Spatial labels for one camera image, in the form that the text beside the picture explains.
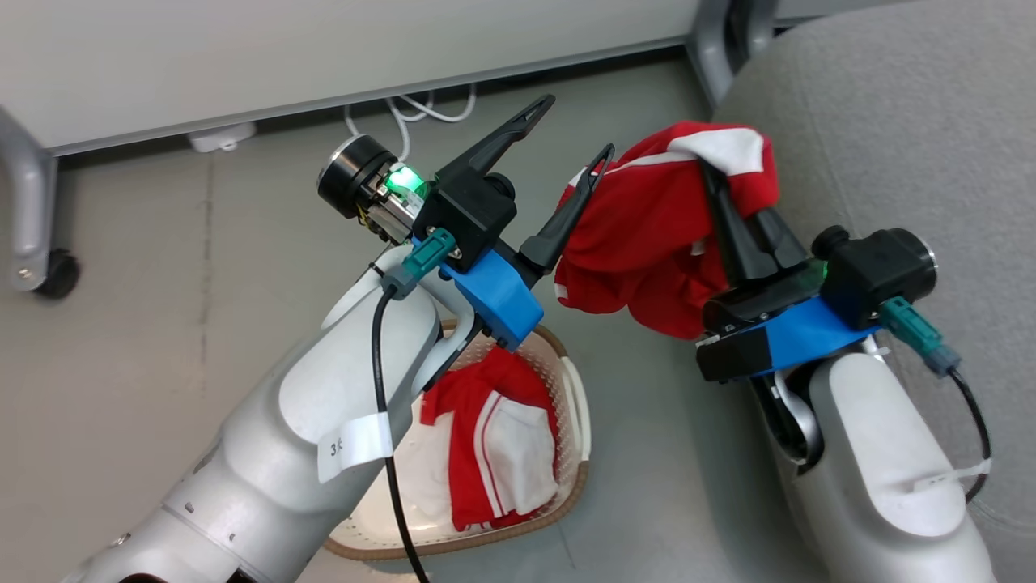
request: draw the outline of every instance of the white cable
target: white cable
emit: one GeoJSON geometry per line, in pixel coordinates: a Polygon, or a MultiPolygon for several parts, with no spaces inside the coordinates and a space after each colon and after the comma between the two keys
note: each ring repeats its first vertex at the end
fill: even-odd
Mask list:
{"type": "MultiPolygon", "coordinates": [[[[434,91],[428,92],[428,97],[425,99],[424,104],[414,100],[409,95],[399,95],[399,97],[418,110],[418,113],[413,115],[406,115],[400,111],[399,107],[396,105],[395,97],[385,97],[385,103],[388,105],[388,111],[392,112],[393,119],[396,120],[396,126],[399,127],[399,135],[403,139],[403,151],[400,152],[399,161],[405,162],[407,156],[410,155],[410,132],[406,127],[407,122],[421,121],[428,116],[448,123],[456,123],[467,119],[468,116],[471,115],[471,111],[474,110],[474,83],[471,83],[471,85],[468,86],[467,104],[464,106],[464,111],[462,111],[460,115],[445,115],[432,109],[432,106],[435,105],[434,91]]],[[[349,132],[352,133],[353,136],[358,135],[359,129],[356,128],[356,123],[352,120],[352,114],[349,110],[349,106],[345,106],[344,113],[345,126],[349,128],[349,132]]]]}

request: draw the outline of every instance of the laundry basket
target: laundry basket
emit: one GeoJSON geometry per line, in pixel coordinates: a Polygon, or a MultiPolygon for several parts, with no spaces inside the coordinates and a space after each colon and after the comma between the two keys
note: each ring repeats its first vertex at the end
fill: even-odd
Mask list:
{"type": "MultiPolygon", "coordinates": [[[[448,336],[453,328],[454,323],[443,324],[448,336]]],[[[479,336],[452,369],[463,369],[479,362],[494,346],[491,339],[479,336]]],[[[542,326],[538,326],[518,348],[518,356],[543,380],[557,414],[557,494],[522,524],[497,530],[479,530],[472,527],[464,532],[457,532],[451,525],[436,525],[420,508],[404,500],[410,536],[421,555],[480,547],[550,526],[575,506],[582,493],[588,471],[591,435],[586,395],[583,392],[579,373],[569,360],[565,347],[542,326]]],[[[415,414],[414,422],[418,422],[418,417],[415,414]]],[[[393,515],[384,470],[378,474],[352,516],[332,532],[324,548],[336,555],[354,560],[406,558],[393,515]]]]}

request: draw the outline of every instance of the floor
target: floor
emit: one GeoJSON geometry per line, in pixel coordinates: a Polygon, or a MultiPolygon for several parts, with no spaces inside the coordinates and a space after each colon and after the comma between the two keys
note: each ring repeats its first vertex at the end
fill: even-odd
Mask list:
{"type": "MultiPolygon", "coordinates": [[[[553,110],[497,167],[518,191],[512,242],[546,220],[603,143],[622,152],[703,117],[682,60],[597,67],[484,95],[463,123],[413,125],[409,162],[438,168],[548,91],[553,110]]],[[[232,152],[139,149],[62,173],[57,240],[82,259],[78,289],[48,304],[0,286],[0,579],[58,581],[145,517],[380,251],[315,193],[317,171],[347,137],[340,120],[317,121],[232,152]]],[[[398,147],[387,115],[357,123],[398,147]]],[[[8,216],[0,196],[4,240],[8,216]]],[[[748,396],[704,383],[689,343],[625,313],[563,309],[549,281],[535,291],[586,385],[586,491],[553,527],[428,558],[434,578],[821,580],[783,509],[748,396]]],[[[301,578],[411,580],[405,563],[324,551],[301,578]]]]}

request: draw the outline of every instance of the basket handle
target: basket handle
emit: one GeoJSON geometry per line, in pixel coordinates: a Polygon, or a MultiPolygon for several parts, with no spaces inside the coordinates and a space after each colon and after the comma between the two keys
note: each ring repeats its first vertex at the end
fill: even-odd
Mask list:
{"type": "Polygon", "coordinates": [[[579,443],[582,446],[580,461],[589,460],[591,432],[589,432],[589,408],[586,406],[586,391],[582,386],[582,379],[572,359],[567,356],[562,357],[562,365],[565,366],[563,373],[565,384],[569,386],[569,395],[575,400],[576,431],[579,432],[579,443]]]}

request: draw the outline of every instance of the green light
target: green light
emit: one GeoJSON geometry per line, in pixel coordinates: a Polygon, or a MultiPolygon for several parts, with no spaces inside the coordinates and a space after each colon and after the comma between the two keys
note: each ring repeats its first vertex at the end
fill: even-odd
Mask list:
{"type": "Polygon", "coordinates": [[[422,199],[428,195],[428,184],[409,166],[400,166],[385,178],[385,187],[406,198],[416,194],[422,199]]]}

